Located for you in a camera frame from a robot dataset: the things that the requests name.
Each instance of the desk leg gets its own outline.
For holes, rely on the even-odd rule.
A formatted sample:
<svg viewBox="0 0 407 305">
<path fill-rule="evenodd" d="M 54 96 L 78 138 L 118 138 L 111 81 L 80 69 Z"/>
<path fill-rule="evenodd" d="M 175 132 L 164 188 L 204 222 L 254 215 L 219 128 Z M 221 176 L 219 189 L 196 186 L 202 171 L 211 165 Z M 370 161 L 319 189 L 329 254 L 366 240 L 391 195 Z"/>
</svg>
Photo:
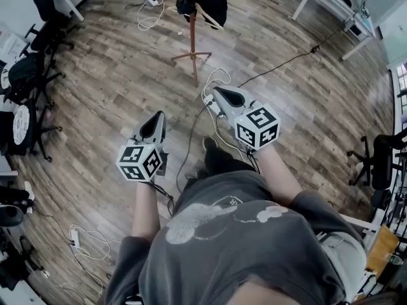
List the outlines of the desk leg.
<svg viewBox="0 0 407 305">
<path fill-rule="evenodd" d="M 297 10 L 295 11 L 292 20 L 296 20 L 298 15 L 300 14 L 301 10 L 304 8 L 305 4 L 307 3 L 308 0 L 302 0 L 300 5 L 298 6 Z"/>
<path fill-rule="evenodd" d="M 76 9 L 76 7 L 74 6 L 74 4 L 71 2 L 71 0 L 65 0 L 66 4 L 70 7 L 70 9 L 72 9 L 72 11 L 74 12 L 74 14 L 79 18 L 79 20 L 81 22 L 83 22 L 84 18 L 82 17 L 82 15 L 79 13 L 78 9 Z"/>
<path fill-rule="evenodd" d="M 352 54 L 357 52 L 360 48 L 365 46 L 366 43 L 368 43 L 371 39 L 372 39 L 371 36 L 368 36 L 368 37 L 364 38 L 354 48 L 352 48 L 348 53 L 344 54 L 343 57 L 342 57 L 342 60 L 346 60 L 347 58 L 349 58 Z"/>
</svg>

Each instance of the wooden stand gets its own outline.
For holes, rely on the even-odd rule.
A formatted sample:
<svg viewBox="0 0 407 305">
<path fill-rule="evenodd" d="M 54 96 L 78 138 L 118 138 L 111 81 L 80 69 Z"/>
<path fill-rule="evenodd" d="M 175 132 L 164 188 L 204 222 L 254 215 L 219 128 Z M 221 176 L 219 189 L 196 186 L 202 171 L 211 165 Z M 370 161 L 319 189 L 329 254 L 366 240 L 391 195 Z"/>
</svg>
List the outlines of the wooden stand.
<svg viewBox="0 0 407 305">
<path fill-rule="evenodd" d="M 193 66 L 193 75 L 195 77 L 195 86 L 198 87 L 198 71 L 197 71 L 197 55 L 208 55 L 210 57 L 212 52 L 196 52 L 195 51 L 195 13 L 190 14 L 190 36 L 191 36 L 191 51 L 177 57 L 171 58 L 176 60 L 178 58 L 190 57 Z"/>
</svg>

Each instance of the gray t-shirt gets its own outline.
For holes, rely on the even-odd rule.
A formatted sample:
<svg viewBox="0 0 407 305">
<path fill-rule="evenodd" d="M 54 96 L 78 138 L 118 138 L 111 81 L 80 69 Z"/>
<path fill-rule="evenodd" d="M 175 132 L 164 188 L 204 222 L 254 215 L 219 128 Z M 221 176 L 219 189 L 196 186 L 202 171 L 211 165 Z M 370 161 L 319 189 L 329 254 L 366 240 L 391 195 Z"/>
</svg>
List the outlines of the gray t-shirt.
<svg viewBox="0 0 407 305">
<path fill-rule="evenodd" d="M 142 295 L 146 305 L 223 305 L 249 277 L 261 278 L 301 305 L 338 304 L 345 292 L 316 234 L 361 237 L 315 192 L 290 209 L 272 201 L 250 171 L 198 181 L 150 245 L 126 237 L 106 305 Z"/>
</svg>

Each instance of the person's left arm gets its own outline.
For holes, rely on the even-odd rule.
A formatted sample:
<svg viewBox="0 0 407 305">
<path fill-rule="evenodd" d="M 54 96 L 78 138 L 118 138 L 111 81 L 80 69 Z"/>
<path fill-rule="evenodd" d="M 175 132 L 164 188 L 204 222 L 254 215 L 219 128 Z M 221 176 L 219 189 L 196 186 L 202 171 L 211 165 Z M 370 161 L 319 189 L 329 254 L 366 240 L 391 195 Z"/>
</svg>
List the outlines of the person's left arm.
<svg viewBox="0 0 407 305">
<path fill-rule="evenodd" d="M 105 305 L 124 304 L 128 296 L 139 292 L 139 276 L 159 230 L 156 192 L 147 184 L 137 183 L 131 236 L 121 242 Z"/>
</svg>

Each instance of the wooden floor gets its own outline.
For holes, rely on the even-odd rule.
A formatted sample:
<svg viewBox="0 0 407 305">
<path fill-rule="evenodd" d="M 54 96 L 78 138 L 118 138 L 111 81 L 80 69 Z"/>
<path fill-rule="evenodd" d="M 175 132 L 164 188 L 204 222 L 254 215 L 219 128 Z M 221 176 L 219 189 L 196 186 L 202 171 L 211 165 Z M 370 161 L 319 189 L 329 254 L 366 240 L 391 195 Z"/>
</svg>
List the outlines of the wooden floor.
<svg viewBox="0 0 407 305">
<path fill-rule="evenodd" d="M 12 159 L 20 171 L 18 185 L 31 182 L 38 208 L 55 216 L 65 234 L 71 224 L 97 229 L 108 240 L 129 234 L 134 185 L 123 179 L 114 162 L 119 147 L 143 117 L 159 110 L 167 116 L 167 175 L 157 178 L 157 183 L 178 197 L 175 177 L 186 154 L 189 130 L 203 106 L 200 92 L 207 76 L 223 67 L 237 86 L 308 52 L 341 25 L 311 0 L 296 22 L 291 16 L 301 0 L 228 0 L 224 31 L 198 21 L 197 49 L 213 55 L 206 63 L 198 62 L 200 86 L 195 88 L 190 60 L 171 61 L 190 50 L 188 23 L 166 11 L 156 27 L 142 32 L 137 28 L 138 8 L 125 10 L 127 4 L 140 1 L 88 0 L 79 9 L 85 21 L 69 36 L 75 49 L 63 46 L 57 56 L 57 65 L 67 77 L 49 89 L 55 101 L 52 121 L 64 128 L 46 141 L 53 162 L 40 156 Z M 165 0 L 165 7 L 174 6 L 175 1 Z M 158 15 L 160 8 L 145 8 L 141 15 Z M 339 32 L 317 54 L 298 58 L 244 87 L 269 102 L 281 117 L 275 146 L 303 187 L 318 190 L 341 213 L 366 219 L 372 190 L 348 186 L 355 160 L 348 159 L 346 151 L 362 152 L 362 135 L 371 144 L 375 135 L 392 131 L 392 94 L 377 41 L 346 62 L 340 61 L 354 44 L 354 38 Z M 224 121 L 221 129 L 226 135 Z M 212 121 L 205 113 L 197 124 L 183 173 L 202 164 L 201 139 L 212 134 Z M 181 175 L 181 185 L 185 182 Z M 165 199 L 159 199 L 162 222 L 166 222 Z M 27 215 L 11 232 L 14 236 L 24 233 L 38 249 L 50 278 L 38 274 L 30 282 L 49 304 L 82 304 L 74 292 L 53 286 L 65 282 L 92 302 L 97 300 L 100 287 L 77 267 L 51 218 Z M 85 235 L 81 242 L 94 257 L 102 257 L 107 250 L 99 249 L 98 241 Z M 78 259 L 106 286 L 106 273 L 113 272 L 118 248 L 113 242 L 111 255 L 102 261 Z M 63 287 L 73 288 L 70 284 Z"/>
</svg>

